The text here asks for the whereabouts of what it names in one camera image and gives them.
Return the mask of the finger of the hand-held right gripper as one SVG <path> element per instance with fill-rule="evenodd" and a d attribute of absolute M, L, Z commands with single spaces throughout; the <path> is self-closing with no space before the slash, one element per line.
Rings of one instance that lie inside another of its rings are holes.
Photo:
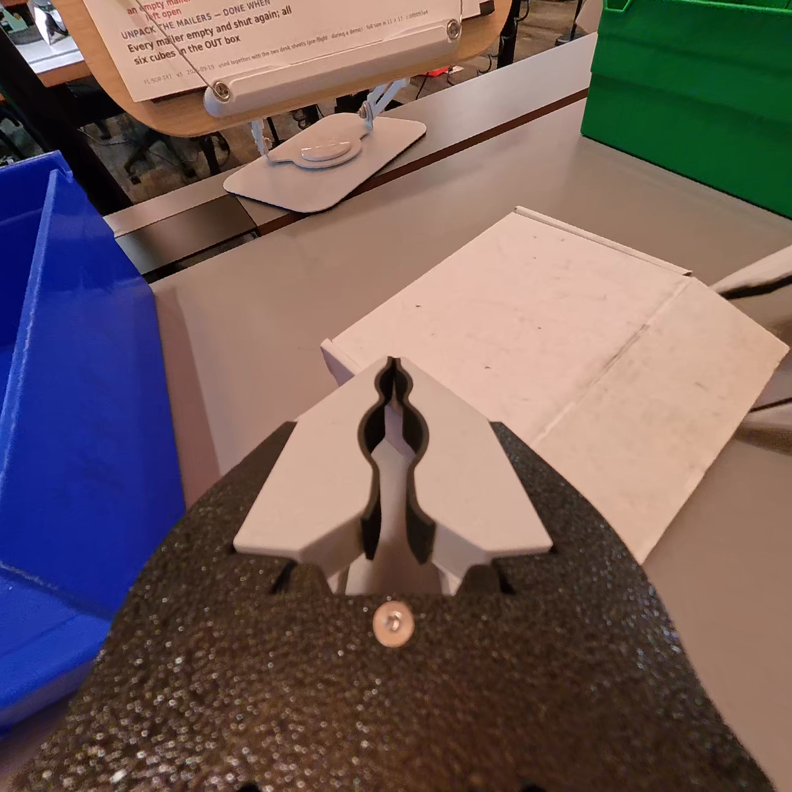
<path fill-rule="evenodd" d="M 739 426 L 739 440 L 761 448 L 790 448 L 791 401 L 749 412 Z"/>
<path fill-rule="evenodd" d="M 713 283 L 725 298 L 766 295 L 791 284 L 791 246 L 776 251 Z"/>

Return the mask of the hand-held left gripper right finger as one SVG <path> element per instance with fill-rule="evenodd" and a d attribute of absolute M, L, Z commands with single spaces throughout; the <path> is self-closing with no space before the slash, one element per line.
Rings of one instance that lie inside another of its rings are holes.
<path fill-rule="evenodd" d="M 467 572 L 545 554 L 547 529 L 490 421 L 407 358 L 396 360 L 401 439 L 411 450 L 405 527 L 413 556 L 456 594 Z"/>

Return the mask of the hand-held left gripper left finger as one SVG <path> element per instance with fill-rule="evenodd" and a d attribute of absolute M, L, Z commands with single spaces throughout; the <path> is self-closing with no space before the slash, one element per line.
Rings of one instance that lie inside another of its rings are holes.
<path fill-rule="evenodd" d="M 345 589 L 351 564 L 380 539 L 380 471 L 394 359 L 387 356 L 299 416 L 233 539 L 240 554 L 313 564 Z"/>

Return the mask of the green plastic bin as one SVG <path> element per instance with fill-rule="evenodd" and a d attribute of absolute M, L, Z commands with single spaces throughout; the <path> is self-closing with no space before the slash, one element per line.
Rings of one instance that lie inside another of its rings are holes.
<path fill-rule="evenodd" d="M 604 2 L 580 133 L 789 219 L 790 2 Z"/>

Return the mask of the white cardboard mailer box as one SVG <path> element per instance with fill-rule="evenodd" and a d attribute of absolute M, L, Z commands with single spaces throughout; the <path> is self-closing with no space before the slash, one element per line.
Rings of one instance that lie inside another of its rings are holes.
<path fill-rule="evenodd" d="M 334 339 L 406 357 L 569 481 L 643 562 L 788 346 L 687 270 L 516 208 Z"/>

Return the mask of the blue plastic bin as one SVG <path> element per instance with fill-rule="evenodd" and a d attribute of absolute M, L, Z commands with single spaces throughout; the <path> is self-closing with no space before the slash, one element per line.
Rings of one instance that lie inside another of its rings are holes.
<path fill-rule="evenodd" d="M 1 199 L 5 735 L 80 686 L 184 496 L 149 284 L 61 153 Z"/>

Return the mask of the printed instruction sheet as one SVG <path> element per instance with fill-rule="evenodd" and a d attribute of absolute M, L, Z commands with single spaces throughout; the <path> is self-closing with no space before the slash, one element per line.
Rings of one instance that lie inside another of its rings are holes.
<path fill-rule="evenodd" d="M 95 1 L 85 3 L 133 101 L 363 50 L 452 51 L 462 2 Z"/>

